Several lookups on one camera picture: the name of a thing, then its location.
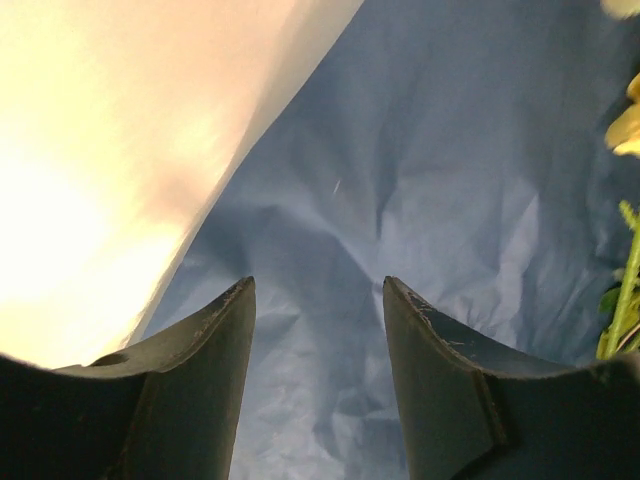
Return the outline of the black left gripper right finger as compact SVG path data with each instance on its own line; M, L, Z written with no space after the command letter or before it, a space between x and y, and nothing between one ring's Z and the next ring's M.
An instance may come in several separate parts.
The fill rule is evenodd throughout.
M439 312L395 277L383 306L411 478L638 478L637 354L548 362Z

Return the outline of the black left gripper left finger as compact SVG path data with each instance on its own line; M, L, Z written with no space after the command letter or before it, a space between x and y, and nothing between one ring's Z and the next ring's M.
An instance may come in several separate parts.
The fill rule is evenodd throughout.
M1 361L5 479L225 479L256 320L244 278L88 366Z

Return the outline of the blue wrapping paper sheet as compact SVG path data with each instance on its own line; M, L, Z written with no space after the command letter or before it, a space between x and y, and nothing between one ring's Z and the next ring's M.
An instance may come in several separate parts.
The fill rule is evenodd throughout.
M407 475L382 319L400 278L499 342L584 364L639 163L604 144L639 22L595 1L367 1L238 168L148 326L239 278L257 321L230 475Z

